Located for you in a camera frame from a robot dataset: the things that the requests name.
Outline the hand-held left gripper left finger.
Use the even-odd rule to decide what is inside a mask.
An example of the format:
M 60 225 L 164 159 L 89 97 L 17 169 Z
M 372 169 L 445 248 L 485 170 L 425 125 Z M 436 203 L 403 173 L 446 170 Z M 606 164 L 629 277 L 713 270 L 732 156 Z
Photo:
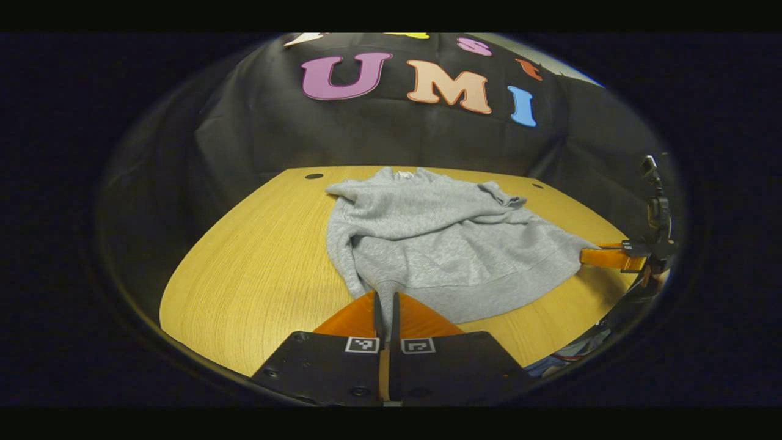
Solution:
M 371 291 L 313 331 L 291 332 L 250 380 L 312 406 L 380 406 L 383 348 L 382 306 Z

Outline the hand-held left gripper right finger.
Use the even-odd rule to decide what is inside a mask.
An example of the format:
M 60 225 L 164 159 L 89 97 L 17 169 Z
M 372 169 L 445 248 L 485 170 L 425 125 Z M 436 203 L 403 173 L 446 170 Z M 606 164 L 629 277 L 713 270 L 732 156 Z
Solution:
M 391 401 L 403 406 L 502 406 L 533 382 L 489 332 L 464 332 L 421 301 L 395 293 Z

